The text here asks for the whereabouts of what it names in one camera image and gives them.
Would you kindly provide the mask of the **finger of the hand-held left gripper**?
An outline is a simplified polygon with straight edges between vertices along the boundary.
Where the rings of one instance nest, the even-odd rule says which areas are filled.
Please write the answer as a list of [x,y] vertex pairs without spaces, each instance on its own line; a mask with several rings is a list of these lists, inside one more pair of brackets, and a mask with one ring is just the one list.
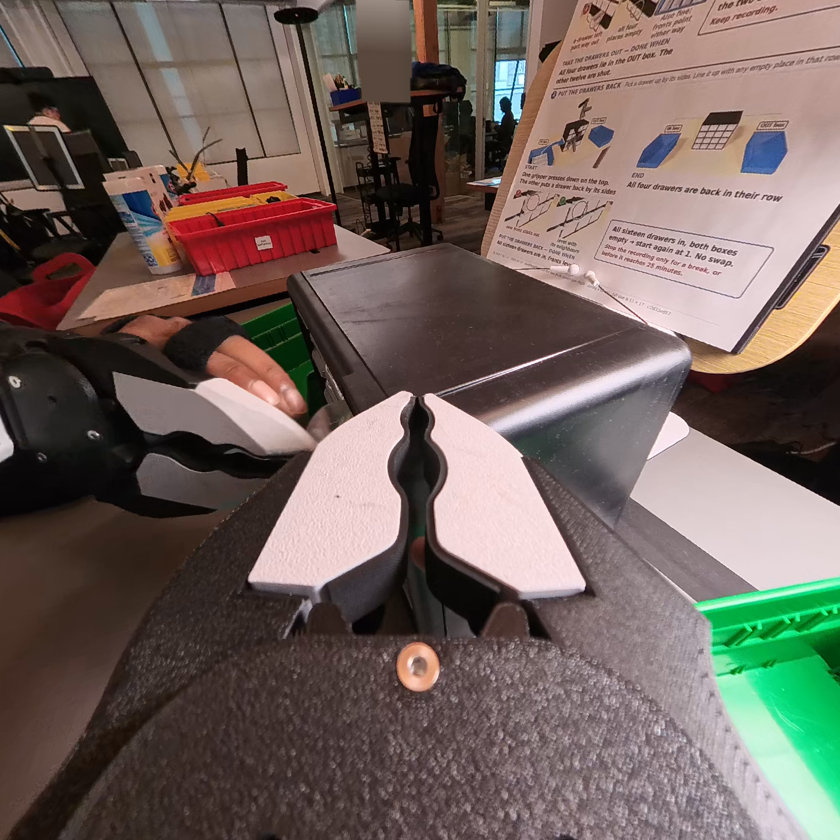
[[234,509],[261,490],[288,461],[288,456],[256,458],[242,467],[193,469],[169,455],[149,454],[138,467],[138,510]]
[[148,434],[194,434],[252,455],[292,455],[318,444],[282,411],[227,380],[180,387],[116,372],[113,382],[118,403]]

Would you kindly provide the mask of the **computer monitor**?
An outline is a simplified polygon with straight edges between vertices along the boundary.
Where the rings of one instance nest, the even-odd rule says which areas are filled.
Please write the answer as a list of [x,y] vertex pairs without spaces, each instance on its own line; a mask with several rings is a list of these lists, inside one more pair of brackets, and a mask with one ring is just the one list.
[[57,126],[6,124],[3,130],[35,189],[41,192],[84,189],[67,147],[67,135]]

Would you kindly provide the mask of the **black drawer cabinet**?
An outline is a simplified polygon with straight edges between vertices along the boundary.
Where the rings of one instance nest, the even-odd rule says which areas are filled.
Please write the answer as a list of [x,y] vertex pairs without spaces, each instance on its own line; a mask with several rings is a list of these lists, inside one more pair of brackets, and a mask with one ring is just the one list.
[[453,245],[287,281],[326,394],[434,393],[621,517],[690,368],[679,338]]

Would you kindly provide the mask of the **white printed packet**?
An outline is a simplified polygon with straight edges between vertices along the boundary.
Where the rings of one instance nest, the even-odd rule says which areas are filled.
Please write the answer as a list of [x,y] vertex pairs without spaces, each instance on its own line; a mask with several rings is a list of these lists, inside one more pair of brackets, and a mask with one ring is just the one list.
[[175,185],[165,166],[161,164],[144,166],[139,168],[139,172],[157,193],[165,196],[170,206],[176,207],[178,205],[179,199],[175,192]]

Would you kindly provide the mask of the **black partition panel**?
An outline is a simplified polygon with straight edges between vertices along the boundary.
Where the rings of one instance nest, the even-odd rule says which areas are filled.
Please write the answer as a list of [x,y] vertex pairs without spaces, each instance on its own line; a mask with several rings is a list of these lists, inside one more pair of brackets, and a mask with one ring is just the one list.
[[91,77],[54,77],[48,68],[3,68],[1,70],[1,181],[35,187],[5,134],[4,125],[27,124],[33,111],[28,94],[36,92],[57,105],[61,118],[71,128],[66,145],[85,185],[82,190],[63,191],[73,207],[109,205],[103,189],[110,173],[110,160],[123,158],[129,146],[117,128],[109,107]]

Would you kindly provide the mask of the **beige side table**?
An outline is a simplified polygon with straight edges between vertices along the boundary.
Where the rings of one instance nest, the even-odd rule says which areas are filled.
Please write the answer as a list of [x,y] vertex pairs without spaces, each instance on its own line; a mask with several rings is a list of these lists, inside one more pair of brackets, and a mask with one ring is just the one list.
[[[131,237],[125,233],[119,234],[59,323],[58,330],[93,334],[122,317],[122,312],[112,315],[105,312],[105,305],[98,303],[102,296],[111,301],[127,298],[131,304],[145,301],[146,305],[134,308],[134,313],[191,317],[223,310],[236,311],[282,296],[287,292],[288,277],[298,272],[387,253],[384,246],[343,227],[334,226],[333,229],[336,237],[334,245],[234,269],[217,282],[215,290],[202,296],[193,296],[190,289],[184,288],[183,281],[191,279],[191,274],[153,276]],[[160,292],[153,300],[149,292],[111,293],[112,289],[133,289],[150,283],[168,286],[175,284],[183,290]]]

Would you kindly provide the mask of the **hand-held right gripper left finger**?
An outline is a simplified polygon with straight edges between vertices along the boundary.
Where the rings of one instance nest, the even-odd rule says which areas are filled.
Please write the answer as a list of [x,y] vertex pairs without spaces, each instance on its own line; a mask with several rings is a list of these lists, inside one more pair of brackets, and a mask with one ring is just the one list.
[[258,592],[336,605],[357,621],[403,581],[410,505],[398,477],[416,398],[378,403],[311,454],[248,574]]

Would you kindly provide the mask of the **green plastic bin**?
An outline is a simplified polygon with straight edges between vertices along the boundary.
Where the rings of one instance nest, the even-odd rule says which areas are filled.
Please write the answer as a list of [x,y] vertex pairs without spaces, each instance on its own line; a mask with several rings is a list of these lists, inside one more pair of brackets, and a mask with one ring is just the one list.
[[742,740],[810,838],[839,838],[839,579],[699,602]]
[[321,377],[303,335],[293,304],[289,301],[273,311],[243,323],[253,343],[277,362],[292,379],[308,404],[312,417],[325,404]]

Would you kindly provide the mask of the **large red plastic bin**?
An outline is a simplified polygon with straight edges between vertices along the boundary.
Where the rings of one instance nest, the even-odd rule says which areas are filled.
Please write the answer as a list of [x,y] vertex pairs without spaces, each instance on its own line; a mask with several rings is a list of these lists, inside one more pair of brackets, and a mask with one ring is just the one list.
[[256,266],[337,243],[336,206],[294,198],[169,223],[171,234],[200,276]]

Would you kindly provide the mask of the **shallow red plastic bin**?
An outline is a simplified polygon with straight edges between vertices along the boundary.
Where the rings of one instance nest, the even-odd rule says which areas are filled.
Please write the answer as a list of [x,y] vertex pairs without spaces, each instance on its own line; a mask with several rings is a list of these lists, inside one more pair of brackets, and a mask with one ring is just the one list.
[[237,185],[216,190],[189,192],[179,198],[179,204],[180,206],[187,206],[198,203],[223,201],[228,198],[284,193],[286,190],[287,184],[282,182],[260,182],[253,185]]

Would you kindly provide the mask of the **white board stand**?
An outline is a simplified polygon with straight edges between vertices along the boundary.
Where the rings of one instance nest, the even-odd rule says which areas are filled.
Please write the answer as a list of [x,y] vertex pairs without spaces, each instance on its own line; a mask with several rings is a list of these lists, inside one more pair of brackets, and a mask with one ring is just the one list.
[[680,416],[669,412],[658,435],[648,452],[647,460],[655,458],[667,449],[684,440],[690,432],[688,423]]

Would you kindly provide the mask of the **wipes canister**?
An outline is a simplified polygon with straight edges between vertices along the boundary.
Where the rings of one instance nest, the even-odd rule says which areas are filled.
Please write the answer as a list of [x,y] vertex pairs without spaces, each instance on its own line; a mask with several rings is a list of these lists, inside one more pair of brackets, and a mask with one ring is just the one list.
[[164,224],[165,199],[143,177],[120,177],[103,183],[106,194],[149,272],[181,274],[184,266]]

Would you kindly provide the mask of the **black office chair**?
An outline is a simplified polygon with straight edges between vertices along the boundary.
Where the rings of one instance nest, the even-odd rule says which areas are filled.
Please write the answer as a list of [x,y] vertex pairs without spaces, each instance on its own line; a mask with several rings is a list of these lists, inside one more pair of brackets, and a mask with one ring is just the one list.
[[392,214],[385,237],[397,251],[404,234],[417,238],[420,245],[431,245],[433,237],[439,242],[444,238],[431,224],[431,202],[440,197],[435,168],[437,137],[437,114],[426,116],[423,107],[415,108],[408,155],[411,181],[384,185],[374,194]]

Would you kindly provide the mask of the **person's left hand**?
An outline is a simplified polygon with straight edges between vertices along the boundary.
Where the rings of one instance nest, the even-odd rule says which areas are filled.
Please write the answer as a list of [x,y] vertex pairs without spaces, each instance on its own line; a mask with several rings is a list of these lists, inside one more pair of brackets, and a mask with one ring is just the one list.
[[232,382],[290,417],[308,412],[289,374],[225,316],[192,321],[144,314],[122,318],[101,331],[109,333],[131,334],[178,368]]

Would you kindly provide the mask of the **black bag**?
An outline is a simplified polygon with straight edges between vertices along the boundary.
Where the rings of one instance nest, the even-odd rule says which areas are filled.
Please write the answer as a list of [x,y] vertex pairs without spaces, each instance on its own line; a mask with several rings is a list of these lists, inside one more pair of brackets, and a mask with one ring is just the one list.
[[411,89],[432,91],[460,101],[467,93],[467,79],[455,67],[415,60],[412,63]]

